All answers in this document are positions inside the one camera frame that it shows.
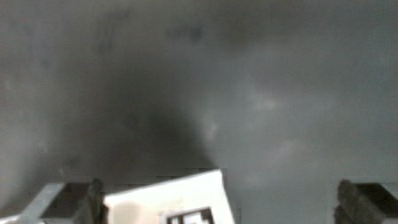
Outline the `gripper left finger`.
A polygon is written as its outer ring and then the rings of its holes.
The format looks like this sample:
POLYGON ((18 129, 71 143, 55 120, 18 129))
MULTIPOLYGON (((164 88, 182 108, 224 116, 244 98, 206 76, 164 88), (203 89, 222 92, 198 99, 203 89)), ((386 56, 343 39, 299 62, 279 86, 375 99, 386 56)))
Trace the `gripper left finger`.
POLYGON ((48 183, 20 213, 16 224, 109 224, 103 182, 48 183))

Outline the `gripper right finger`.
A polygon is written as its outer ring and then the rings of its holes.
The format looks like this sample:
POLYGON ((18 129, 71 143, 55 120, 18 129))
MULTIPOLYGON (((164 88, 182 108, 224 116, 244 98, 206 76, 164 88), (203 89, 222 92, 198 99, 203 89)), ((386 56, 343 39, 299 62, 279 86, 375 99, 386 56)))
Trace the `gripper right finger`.
POLYGON ((340 182, 334 224, 398 224, 398 183, 340 182))

